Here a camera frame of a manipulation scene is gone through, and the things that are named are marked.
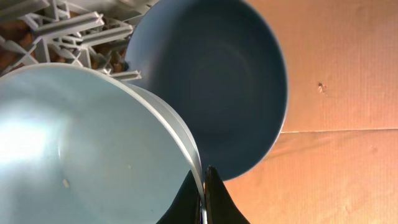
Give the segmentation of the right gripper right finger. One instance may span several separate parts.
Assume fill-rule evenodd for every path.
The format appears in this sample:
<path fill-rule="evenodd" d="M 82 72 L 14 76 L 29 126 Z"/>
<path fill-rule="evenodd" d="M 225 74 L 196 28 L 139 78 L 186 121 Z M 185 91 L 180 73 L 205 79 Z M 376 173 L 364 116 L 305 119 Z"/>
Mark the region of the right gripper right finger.
<path fill-rule="evenodd" d="M 206 170 L 205 205 L 208 224 L 249 224 L 213 166 Z"/>

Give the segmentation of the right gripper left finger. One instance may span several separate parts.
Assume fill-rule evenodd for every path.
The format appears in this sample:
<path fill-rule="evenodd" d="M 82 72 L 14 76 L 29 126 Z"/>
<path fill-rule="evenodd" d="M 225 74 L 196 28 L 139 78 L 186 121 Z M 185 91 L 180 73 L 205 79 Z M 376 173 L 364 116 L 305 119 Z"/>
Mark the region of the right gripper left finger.
<path fill-rule="evenodd" d="M 201 202 L 194 176 L 189 171 L 171 206 L 157 224 L 200 224 Z"/>

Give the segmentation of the light blue rice bowl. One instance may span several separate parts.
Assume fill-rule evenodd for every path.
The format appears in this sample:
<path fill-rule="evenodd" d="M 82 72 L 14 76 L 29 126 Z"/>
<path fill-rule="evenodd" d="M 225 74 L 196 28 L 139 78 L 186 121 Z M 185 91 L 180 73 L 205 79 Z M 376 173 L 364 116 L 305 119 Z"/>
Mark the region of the light blue rice bowl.
<path fill-rule="evenodd" d="M 186 182 L 200 215 L 197 145 L 155 94 L 65 63 L 1 77 L 2 223 L 157 223 Z"/>

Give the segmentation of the dark blue plate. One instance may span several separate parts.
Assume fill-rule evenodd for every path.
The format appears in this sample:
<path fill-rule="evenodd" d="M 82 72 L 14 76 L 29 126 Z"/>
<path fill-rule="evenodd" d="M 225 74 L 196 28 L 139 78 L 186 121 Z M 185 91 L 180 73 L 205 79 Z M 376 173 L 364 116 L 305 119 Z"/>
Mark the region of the dark blue plate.
<path fill-rule="evenodd" d="M 246 1 L 161 0 L 138 23 L 126 62 L 135 85 L 168 103 L 198 146 L 202 168 L 223 180 L 255 167 L 286 116 L 279 43 Z"/>

